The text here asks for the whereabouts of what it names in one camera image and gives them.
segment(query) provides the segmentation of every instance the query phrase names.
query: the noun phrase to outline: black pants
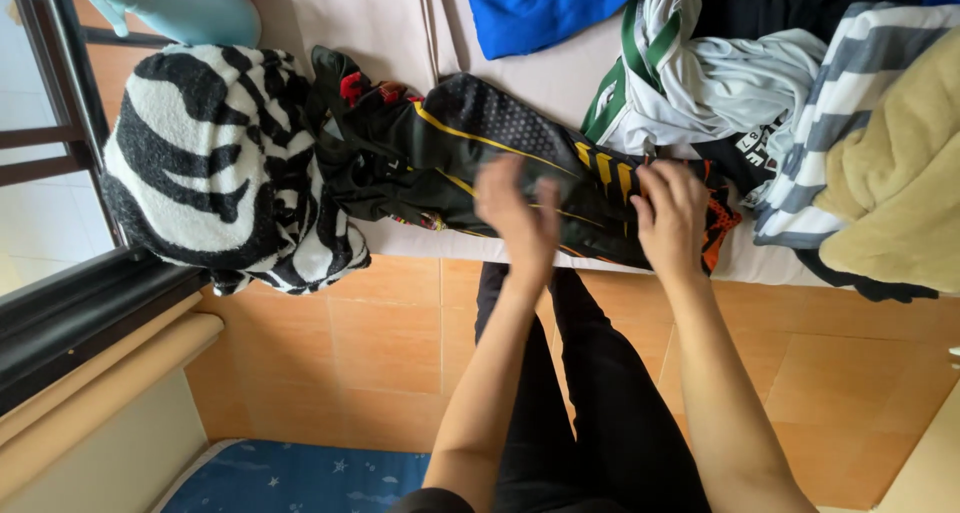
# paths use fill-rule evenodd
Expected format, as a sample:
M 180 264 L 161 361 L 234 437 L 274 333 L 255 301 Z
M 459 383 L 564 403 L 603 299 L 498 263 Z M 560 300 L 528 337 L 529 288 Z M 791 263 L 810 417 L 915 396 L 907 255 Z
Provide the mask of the black pants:
M 477 341 L 508 271 L 484 263 Z M 494 511 L 532 513 L 609 498 L 633 512 L 709 512 L 687 442 L 630 341 L 611 327 L 576 271 L 554 269 L 549 290 L 577 438 L 544 326 L 534 316 Z

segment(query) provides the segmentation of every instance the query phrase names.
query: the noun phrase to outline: striped towel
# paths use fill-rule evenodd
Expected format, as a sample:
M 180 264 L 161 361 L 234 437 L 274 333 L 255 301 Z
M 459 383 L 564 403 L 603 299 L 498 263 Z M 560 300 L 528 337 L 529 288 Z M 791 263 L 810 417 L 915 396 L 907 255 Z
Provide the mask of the striped towel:
M 252 279 L 310 293 L 367 267 L 301 121 L 309 89 L 279 50 L 171 45 L 140 61 L 103 155 L 129 239 L 209 269 L 218 295 Z
M 793 149 L 756 206 L 753 243 L 818 249 L 846 223 L 812 205 L 827 184 L 827 151 L 863 128 L 881 96 L 921 53 L 960 25 L 960 4 L 854 3 L 810 90 Z

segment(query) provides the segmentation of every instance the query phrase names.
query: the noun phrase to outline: hand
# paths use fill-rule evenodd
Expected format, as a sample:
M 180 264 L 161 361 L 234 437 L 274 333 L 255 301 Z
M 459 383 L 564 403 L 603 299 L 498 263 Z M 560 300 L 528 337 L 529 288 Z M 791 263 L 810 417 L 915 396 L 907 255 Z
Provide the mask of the hand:
M 554 179 L 538 179 L 539 206 L 530 205 L 518 187 L 522 166 L 523 157 L 510 153 L 481 166 L 473 203 L 477 216 L 506 244 L 510 276 L 540 290 L 550 279 L 560 243 L 560 188 Z
M 631 196 L 640 245 L 666 285 L 702 276 L 700 255 L 707 223 L 707 188 L 679 162 L 656 160 L 636 169 L 646 198 Z

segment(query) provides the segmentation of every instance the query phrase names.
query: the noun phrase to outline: dark shirt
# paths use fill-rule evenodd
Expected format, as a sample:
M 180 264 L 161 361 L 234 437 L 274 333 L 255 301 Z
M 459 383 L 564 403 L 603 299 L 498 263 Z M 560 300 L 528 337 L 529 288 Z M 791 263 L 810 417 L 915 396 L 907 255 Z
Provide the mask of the dark shirt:
M 573 503 L 548 513 L 627 513 L 615 501 L 594 498 Z M 387 513 L 474 513 L 474 508 L 460 494 L 447 489 L 420 489 L 403 496 Z

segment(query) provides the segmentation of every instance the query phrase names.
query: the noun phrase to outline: black and white fleece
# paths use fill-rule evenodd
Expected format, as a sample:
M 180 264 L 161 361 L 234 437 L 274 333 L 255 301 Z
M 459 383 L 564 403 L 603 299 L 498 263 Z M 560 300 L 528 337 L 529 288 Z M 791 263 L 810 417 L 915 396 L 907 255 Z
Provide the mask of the black and white fleece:
M 324 190 L 308 91 L 279 50 L 171 45 L 140 61 L 104 147 L 103 196 L 129 239 L 209 269 L 218 295 L 252 279 L 306 294 L 370 265 Z

